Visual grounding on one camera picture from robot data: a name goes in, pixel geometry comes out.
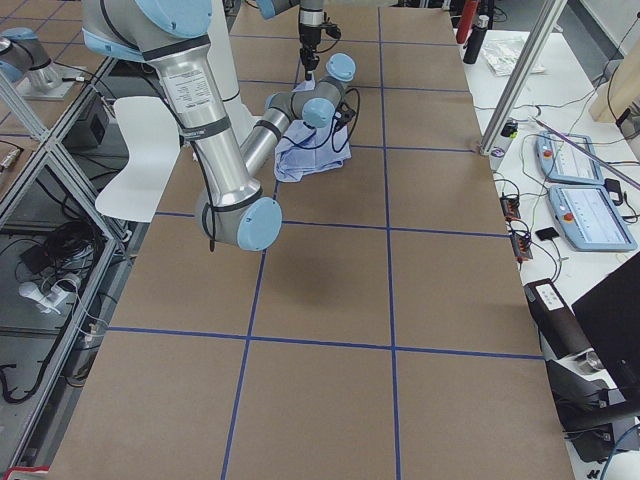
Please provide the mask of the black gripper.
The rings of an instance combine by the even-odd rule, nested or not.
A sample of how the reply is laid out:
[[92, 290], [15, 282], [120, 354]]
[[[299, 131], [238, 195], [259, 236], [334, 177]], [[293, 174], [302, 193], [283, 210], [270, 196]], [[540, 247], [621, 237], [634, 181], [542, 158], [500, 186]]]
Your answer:
[[321, 42], [322, 28], [319, 25], [298, 24], [300, 48], [300, 60], [304, 68], [304, 79], [311, 80], [319, 63], [319, 55], [316, 52]]

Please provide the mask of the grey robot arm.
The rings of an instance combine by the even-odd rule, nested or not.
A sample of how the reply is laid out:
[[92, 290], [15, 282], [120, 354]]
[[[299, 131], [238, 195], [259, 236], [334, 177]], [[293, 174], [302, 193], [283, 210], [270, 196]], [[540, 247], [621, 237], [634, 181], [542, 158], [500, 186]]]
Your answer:
[[319, 63], [318, 46], [325, 23], [322, 0], [257, 0], [256, 5], [265, 20], [290, 9], [298, 9], [298, 35], [300, 61], [304, 67], [304, 79], [309, 81]]
[[205, 183], [200, 225], [210, 242], [267, 249], [280, 232], [282, 211], [264, 196], [254, 175], [294, 121], [316, 128], [334, 119], [348, 122], [344, 103], [356, 73], [354, 60], [336, 53], [312, 89], [274, 94], [247, 138], [238, 140], [232, 108], [218, 88], [224, 74], [235, 72], [233, 57], [216, 57], [209, 35], [214, 23], [225, 21], [220, 3], [85, 1], [82, 18], [90, 50], [156, 71], [168, 109], [200, 162]]

